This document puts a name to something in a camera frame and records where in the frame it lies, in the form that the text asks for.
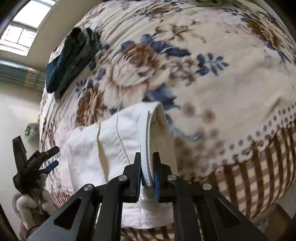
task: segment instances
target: floral bedspread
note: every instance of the floral bedspread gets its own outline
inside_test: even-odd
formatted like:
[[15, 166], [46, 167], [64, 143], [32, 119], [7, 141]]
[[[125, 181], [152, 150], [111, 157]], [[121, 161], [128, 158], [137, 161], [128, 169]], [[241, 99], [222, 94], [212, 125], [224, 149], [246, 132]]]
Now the floral bedspread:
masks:
[[265, 10], [244, 0], [109, 1], [76, 26], [98, 31], [104, 47], [60, 101], [44, 89], [40, 149], [61, 149], [47, 179], [57, 205], [73, 194], [67, 133], [141, 101], [162, 102], [179, 175], [210, 182], [248, 218], [294, 184], [296, 49]]

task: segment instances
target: window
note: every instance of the window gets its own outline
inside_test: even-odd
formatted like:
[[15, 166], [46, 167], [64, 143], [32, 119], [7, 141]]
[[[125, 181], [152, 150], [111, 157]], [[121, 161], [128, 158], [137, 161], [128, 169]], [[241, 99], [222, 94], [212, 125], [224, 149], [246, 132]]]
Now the window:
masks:
[[31, 0], [13, 18], [0, 39], [0, 49], [27, 56], [37, 29], [59, 0]]

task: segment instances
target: robotic hand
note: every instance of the robotic hand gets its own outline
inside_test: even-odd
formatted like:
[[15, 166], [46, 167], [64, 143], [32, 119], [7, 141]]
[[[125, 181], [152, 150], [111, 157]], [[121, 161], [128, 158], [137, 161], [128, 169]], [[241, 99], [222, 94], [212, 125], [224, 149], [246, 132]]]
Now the robotic hand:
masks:
[[41, 165], [59, 152], [57, 146], [40, 153], [36, 151], [28, 160], [20, 136], [12, 140], [17, 174], [13, 177], [16, 189], [20, 192], [12, 199], [12, 206], [22, 220], [20, 236], [27, 239], [57, 209], [50, 194], [44, 189], [47, 175], [58, 166], [55, 160], [45, 169]]

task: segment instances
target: triangular cutout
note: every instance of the triangular cutout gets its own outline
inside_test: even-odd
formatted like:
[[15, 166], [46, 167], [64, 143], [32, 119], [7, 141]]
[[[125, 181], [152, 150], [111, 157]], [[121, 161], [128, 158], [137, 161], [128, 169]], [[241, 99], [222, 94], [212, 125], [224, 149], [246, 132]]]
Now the triangular cutout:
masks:
[[54, 220], [54, 224], [64, 229], [70, 230], [73, 225], [73, 222], [78, 212], [80, 204], [81, 204], [81, 199], [80, 198], [76, 199], [65, 211], [61, 213], [60, 216], [58, 216]]
[[214, 204], [224, 228], [228, 229], [240, 224], [239, 218], [219, 198], [214, 199]]

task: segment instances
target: floral pattern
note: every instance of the floral pattern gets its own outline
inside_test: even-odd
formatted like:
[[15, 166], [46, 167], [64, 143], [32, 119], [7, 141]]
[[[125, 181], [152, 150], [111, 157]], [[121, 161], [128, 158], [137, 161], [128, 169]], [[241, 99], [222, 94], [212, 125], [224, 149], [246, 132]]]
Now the floral pattern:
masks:
[[[257, 5], [228, 2], [195, 7], [185, 0], [109, 1], [94, 7], [78, 26], [98, 31], [103, 47], [64, 100], [55, 102], [44, 90], [40, 149], [132, 104], [160, 101], [179, 174], [192, 182], [215, 175], [222, 185], [229, 174], [224, 168], [243, 166], [266, 147], [264, 137], [296, 118], [296, 103], [289, 109], [283, 104], [296, 84], [296, 48], [289, 34]], [[276, 107], [267, 111], [274, 98]], [[63, 203], [72, 195], [65, 184], [68, 160], [55, 158], [64, 166], [47, 186], [57, 198], [63, 193], [57, 201]]]

